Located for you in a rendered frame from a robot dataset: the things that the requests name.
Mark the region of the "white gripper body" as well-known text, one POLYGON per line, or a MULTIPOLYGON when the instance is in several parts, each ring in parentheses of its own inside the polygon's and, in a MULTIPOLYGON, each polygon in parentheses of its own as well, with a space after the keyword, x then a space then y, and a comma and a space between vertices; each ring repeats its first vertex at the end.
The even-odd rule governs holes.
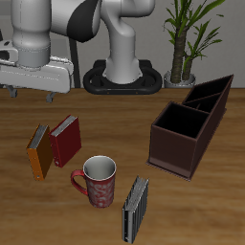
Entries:
POLYGON ((52 56, 50 62, 39 70, 18 67, 12 61, 0 59, 0 83, 58 93, 71 89, 73 63, 67 58, 52 56))

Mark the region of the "red book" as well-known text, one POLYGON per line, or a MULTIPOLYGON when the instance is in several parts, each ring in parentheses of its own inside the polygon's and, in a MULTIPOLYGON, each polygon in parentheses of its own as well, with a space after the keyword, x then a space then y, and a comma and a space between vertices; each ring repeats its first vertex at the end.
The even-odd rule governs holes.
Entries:
POLYGON ((69 115, 49 132, 54 162, 64 167, 81 149, 78 117, 69 115))

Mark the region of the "orange book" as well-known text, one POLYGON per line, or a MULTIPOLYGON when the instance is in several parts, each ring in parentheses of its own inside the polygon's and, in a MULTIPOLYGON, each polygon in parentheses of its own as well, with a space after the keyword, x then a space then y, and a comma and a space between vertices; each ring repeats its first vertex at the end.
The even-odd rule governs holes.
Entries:
POLYGON ((50 127, 38 125, 26 146, 36 181, 43 181, 53 161, 53 152, 49 139, 50 127))

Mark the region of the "dark brown desk caddy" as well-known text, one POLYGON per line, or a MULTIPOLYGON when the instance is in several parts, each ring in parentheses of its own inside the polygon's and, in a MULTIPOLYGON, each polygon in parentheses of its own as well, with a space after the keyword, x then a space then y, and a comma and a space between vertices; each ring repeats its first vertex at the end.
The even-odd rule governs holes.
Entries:
POLYGON ((147 164, 190 181, 225 112, 234 76, 197 84, 151 125, 147 164))

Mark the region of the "black grey striped book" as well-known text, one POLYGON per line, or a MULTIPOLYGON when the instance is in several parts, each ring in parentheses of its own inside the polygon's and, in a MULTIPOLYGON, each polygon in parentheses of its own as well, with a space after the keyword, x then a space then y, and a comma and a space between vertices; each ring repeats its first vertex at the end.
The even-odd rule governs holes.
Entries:
POLYGON ((148 179, 136 177, 122 207, 122 240, 132 244, 147 207, 148 179))

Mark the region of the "red patterned mug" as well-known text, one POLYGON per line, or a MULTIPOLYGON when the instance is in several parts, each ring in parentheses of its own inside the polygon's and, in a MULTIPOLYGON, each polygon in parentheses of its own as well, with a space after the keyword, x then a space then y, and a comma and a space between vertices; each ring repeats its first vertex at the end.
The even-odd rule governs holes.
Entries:
POLYGON ((71 173, 72 185, 89 198, 91 205, 103 209, 114 200, 116 163, 107 156, 93 156, 71 173))

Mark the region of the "green pot plant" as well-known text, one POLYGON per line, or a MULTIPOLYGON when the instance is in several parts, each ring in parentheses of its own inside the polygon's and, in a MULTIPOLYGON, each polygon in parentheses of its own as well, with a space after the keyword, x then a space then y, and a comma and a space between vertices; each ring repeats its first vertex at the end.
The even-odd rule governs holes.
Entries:
POLYGON ((219 27, 213 29, 205 36, 210 20, 200 26, 196 23, 214 8, 220 6, 225 0, 208 0, 194 10, 193 0, 173 0, 174 11, 167 9, 170 18, 165 21, 163 28, 169 33, 173 45, 173 60, 171 70, 164 75, 166 88, 191 88, 195 85, 196 78, 190 73, 192 62, 205 55, 203 51, 212 44, 220 43, 215 39, 219 27))

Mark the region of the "flat black base plate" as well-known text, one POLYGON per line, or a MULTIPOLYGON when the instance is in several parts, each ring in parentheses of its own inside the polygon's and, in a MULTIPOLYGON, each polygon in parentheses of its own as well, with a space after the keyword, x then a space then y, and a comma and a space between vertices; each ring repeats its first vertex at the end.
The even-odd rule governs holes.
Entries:
POLYGON ((140 69, 143 75, 128 84, 117 84, 109 81, 102 73, 105 70, 105 60, 97 60, 93 68, 83 77, 83 87, 95 95, 150 95, 162 88, 162 76, 152 68, 147 59, 140 59, 140 69))

